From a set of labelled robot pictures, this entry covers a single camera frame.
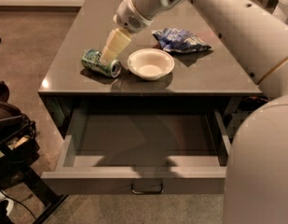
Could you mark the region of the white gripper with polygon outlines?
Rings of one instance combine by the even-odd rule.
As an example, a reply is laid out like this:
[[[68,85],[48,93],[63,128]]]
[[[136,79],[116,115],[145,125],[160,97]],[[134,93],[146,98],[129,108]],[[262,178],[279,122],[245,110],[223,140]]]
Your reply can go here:
[[[122,28],[114,29],[106,39],[100,61],[108,65],[128,46],[131,34],[138,34],[152,22],[140,14],[132,0],[123,0],[113,21]]]

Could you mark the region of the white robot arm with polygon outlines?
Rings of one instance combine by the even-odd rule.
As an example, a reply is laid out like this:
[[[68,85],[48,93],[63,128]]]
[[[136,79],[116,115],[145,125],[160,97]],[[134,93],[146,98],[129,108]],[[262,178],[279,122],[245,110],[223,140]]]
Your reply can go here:
[[[180,0],[123,0],[103,59]],[[288,224],[288,25],[249,0],[187,0],[221,37],[268,103],[237,130],[226,168],[224,224]]]

